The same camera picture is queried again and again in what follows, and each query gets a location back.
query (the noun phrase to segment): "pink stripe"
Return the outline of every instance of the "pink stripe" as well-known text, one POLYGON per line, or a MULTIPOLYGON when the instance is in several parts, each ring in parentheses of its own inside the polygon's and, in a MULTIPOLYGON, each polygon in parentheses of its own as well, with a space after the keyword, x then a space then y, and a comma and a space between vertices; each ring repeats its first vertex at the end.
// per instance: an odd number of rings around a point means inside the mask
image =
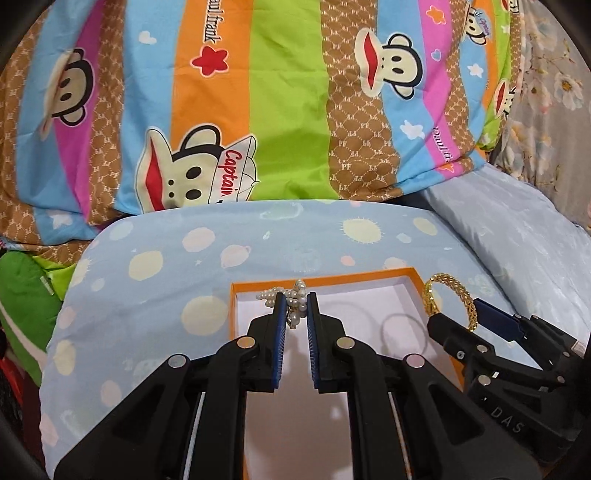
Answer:
POLYGON ((443 115, 449 92, 452 89, 452 83, 446 71, 446 59, 452 44, 452 13, 449 0, 418 0, 418 7, 423 26, 427 71, 423 103, 434 122, 434 132, 427 137, 426 146, 435 166, 440 166, 460 157, 460 150, 453 141, 443 115), (433 13, 437 13, 437 10, 443 12, 444 23, 437 15, 435 15, 435 19, 433 18, 433 13))
POLYGON ((76 43, 77 48, 84 49, 84 58, 92 65, 95 77, 95 86, 85 105, 86 117, 81 124, 75 127, 69 127, 59 119, 53 121, 53 126, 56 129, 57 148, 60 152, 61 164, 64 167, 68 184, 78 200, 85 217, 88 217, 90 212, 90 137, 92 133, 93 112, 98 99, 96 77, 98 75, 100 23, 104 4, 105 0, 98 0, 96 2, 76 43))

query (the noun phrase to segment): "orange stripe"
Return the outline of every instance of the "orange stripe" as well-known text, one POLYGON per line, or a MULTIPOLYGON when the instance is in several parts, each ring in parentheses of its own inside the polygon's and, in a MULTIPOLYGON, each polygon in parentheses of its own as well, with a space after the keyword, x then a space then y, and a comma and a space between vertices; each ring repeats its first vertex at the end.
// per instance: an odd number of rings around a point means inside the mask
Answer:
POLYGON ((485 44, 486 49, 486 63, 488 65, 488 85, 482 96, 482 105, 485 110, 488 110, 491 100, 495 94, 496 86, 499 84, 498 74, 499 67, 496 59, 496 18, 495 11, 492 6, 492 0, 476 0, 474 8, 482 8, 491 21, 492 41, 489 39, 485 44))
POLYGON ((222 145, 249 134, 249 52, 253 0, 215 0, 223 13, 217 24, 221 40, 204 43, 208 0, 187 0, 178 35, 175 60, 170 142, 179 147, 185 134, 199 124, 215 124, 222 132, 222 145), (202 75, 191 65, 207 45, 226 50, 228 70, 202 75))

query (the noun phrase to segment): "blue gripper pad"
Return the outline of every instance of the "blue gripper pad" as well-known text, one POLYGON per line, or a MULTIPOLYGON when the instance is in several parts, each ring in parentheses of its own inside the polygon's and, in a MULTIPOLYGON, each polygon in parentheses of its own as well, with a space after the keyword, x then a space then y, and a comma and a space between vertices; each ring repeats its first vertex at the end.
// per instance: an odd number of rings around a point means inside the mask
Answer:
POLYGON ((519 320, 490 303, 481 299, 475 299, 478 323, 495 333, 507 342, 519 342, 523 339, 524 333, 519 325, 519 320))

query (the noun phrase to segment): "paul frank text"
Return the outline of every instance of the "paul frank text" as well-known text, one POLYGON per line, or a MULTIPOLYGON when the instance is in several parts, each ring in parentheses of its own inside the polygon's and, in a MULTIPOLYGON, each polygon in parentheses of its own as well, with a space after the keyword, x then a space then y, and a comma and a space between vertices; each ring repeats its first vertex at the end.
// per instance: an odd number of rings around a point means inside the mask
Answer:
POLYGON ((205 26, 203 27, 203 43, 216 43, 222 37, 217 33, 218 24, 223 22, 222 0, 207 0, 205 26))

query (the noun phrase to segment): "gold ring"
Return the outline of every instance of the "gold ring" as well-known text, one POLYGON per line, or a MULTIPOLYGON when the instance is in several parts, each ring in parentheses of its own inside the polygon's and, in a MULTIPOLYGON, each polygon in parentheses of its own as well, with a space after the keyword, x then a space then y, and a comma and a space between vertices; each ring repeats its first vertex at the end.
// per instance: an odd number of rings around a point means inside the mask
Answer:
POLYGON ((476 307, 472 297, 464 285, 446 273, 437 273, 429 278, 429 281, 425 283, 425 287, 423 288, 423 303, 425 305, 425 312, 427 312, 427 315, 431 316, 435 315, 436 313, 441 313, 435 304, 435 299, 433 298, 434 283, 442 283, 445 286, 448 286, 456 293, 458 297, 460 297, 460 300, 466 307, 466 312, 468 313, 468 330, 471 332, 476 330, 476 327, 478 327, 478 314, 476 313, 476 307))

